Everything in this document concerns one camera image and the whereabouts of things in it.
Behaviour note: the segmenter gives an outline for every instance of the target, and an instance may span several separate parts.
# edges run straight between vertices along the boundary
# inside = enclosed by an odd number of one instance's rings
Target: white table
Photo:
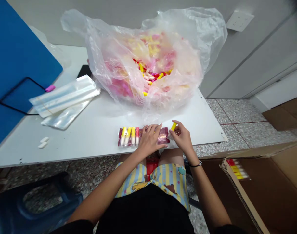
[[[85,48],[59,47],[69,54],[72,64],[56,80],[56,87],[73,81],[81,66],[87,64]],[[170,128],[172,119],[177,119],[186,126],[193,145],[227,141],[199,90],[188,104],[178,110],[176,116],[163,122],[163,126]],[[135,150],[117,147],[118,129],[129,126],[130,119],[121,113],[113,98],[104,90],[65,131],[42,126],[42,120],[40,116],[25,116],[20,121],[0,144],[0,168],[123,154]],[[132,120],[132,123],[136,122],[139,122],[139,119]],[[39,141],[44,137],[50,137],[48,145],[39,149]],[[169,146],[176,147],[174,141],[171,141]]]

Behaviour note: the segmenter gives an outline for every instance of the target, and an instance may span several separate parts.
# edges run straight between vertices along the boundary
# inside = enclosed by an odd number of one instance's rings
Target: terrazzo floor
[[[297,141],[297,131],[276,131],[248,100],[207,99],[207,103],[229,141],[194,146],[199,157],[222,151]],[[3,190],[67,171],[70,174],[70,184],[86,198],[114,170],[118,158],[117,155],[14,167],[8,174],[8,182]],[[198,200],[193,179],[189,175],[187,190],[190,197]],[[27,194],[24,200],[28,209],[34,213],[42,212],[61,202],[58,192],[51,187],[37,188]],[[194,207],[191,207],[191,210],[189,216],[195,233],[209,233],[202,212]]]

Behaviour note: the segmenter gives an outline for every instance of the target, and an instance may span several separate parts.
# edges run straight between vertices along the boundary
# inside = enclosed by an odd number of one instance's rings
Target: yellow striped shorts
[[[188,202],[186,171],[183,166],[178,164],[160,165],[152,172],[150,178],[151,180],[148,181],[146,167],[139,164],[127,177],[115,197],[129,195],[152,183],[176,198],[188,212],[191,211]]]

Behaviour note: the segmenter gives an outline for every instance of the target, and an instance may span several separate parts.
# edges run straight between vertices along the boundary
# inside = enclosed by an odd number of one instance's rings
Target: blue board
[[[0,0],[0,98],[24,77],[47,88],[62,70],[8,2]],[[4,102],[27,112],[32,107],[28,99],[43,93],[40,87],[27,80]],[[24,114],[0,104],[0,143],[23,117]]]

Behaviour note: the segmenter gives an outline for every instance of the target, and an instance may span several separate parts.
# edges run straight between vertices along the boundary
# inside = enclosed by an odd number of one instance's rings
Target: electrical outlet
[[[253,15],[241,12],[241,11],[234,11],[231,18],[226,24],[228,29],[233,29],[235,31],[242,32],[250,21],[253,19]]]

